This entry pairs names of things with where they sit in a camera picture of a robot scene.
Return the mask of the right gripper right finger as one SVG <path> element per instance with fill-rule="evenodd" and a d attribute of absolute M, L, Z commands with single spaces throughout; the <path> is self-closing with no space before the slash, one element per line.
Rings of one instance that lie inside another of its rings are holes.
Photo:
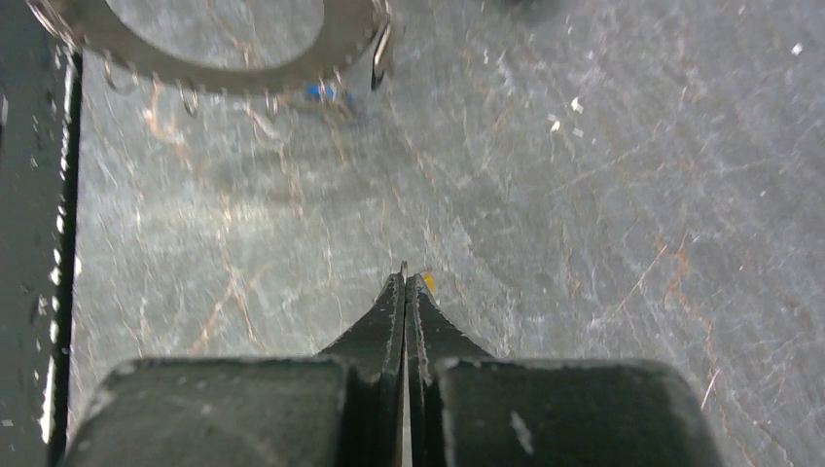
<path fill-rule="evenodd" d="M 406 285 L 416 466 L 720 466 L 699 400 L 647 359 L 499 359 Z"/>

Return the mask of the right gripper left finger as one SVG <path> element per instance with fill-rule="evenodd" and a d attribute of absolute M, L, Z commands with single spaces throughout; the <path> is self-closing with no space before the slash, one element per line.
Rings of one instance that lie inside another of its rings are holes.
<path fill-rule="evenodd" d="M 404 292 L 304 357 L 144 358 L 98 386 L 65 466 L 398 466 Z"/>

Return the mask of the large metal keyring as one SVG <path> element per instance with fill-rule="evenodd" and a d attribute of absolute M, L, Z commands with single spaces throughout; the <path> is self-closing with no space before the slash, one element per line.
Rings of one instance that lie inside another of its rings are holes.
<path fill-rule="evenodd" d="M 330 124 L 355 119 L 354 104 L 328 107 L 311 103 L 305 87 L 329 84 L 345 88 L 343 73 L 368 53 L 390 24 L 385 1 L 322 1 L 320 24 L 305 40 L 288 39 L 298 27 L 285 19 L 277 2 L 257 6 L 249 18 L 230 13 L 241 2 L 186 1 L 161 8 L 154 30 L 183 22 L 181 31 L 160 38 L 134 30 L 107 1 L 29 1 L 38 23 L 74 51 L 96 55 L 109 90 L 127 95 L 142 84 L 166 86 L 176 92 L 183 110 L 197 116 L 207 96 L 260 100 L 269 119 L 280 109 L 312 112 Z M 288 40 L 287 56 L 277 58 L 277 39 Z"/>

